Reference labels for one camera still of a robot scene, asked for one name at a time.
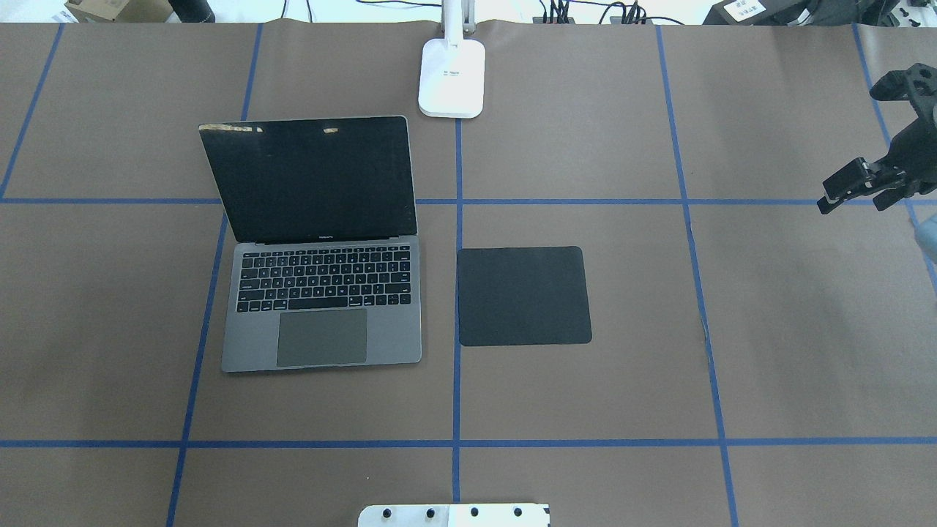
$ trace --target laptop screen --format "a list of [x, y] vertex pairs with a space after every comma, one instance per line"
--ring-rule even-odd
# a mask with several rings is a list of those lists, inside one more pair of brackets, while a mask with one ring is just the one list
[[222, 123], [199, 134], [239, 242], [416, 234], [404, 117]]

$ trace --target black mouse pad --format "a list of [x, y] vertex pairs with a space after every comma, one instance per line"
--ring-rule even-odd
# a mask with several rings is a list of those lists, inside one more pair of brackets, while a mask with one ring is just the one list
[[579, 247], [463, 248], [457, 268], [464, 346], [592, 340]]

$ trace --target desk lamp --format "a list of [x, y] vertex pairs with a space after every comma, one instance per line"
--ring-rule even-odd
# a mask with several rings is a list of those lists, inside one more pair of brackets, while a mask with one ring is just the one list
[[431, 117], [470, 119], [482, 112], [484, 99], [484, 46], [462, 37], [463, 12], [469, 31], [475, 26], [474, 0], [443, 0], [445, 38], [432, 38], [423, 46], [420, 68], [420, 110]]

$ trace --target laptop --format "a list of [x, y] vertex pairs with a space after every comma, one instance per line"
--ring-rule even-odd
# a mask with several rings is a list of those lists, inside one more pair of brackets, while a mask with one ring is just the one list
[[239, 242], [221, 369], [418, 362], [406, 118], [217, 123], [199, 134]]

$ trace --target laptop trackpad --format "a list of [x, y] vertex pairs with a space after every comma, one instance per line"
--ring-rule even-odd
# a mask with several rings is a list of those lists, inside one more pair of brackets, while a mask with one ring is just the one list
[[367, 311], [302, 311], [280, 315], [277, 366], [361, 364], [367, 351]]

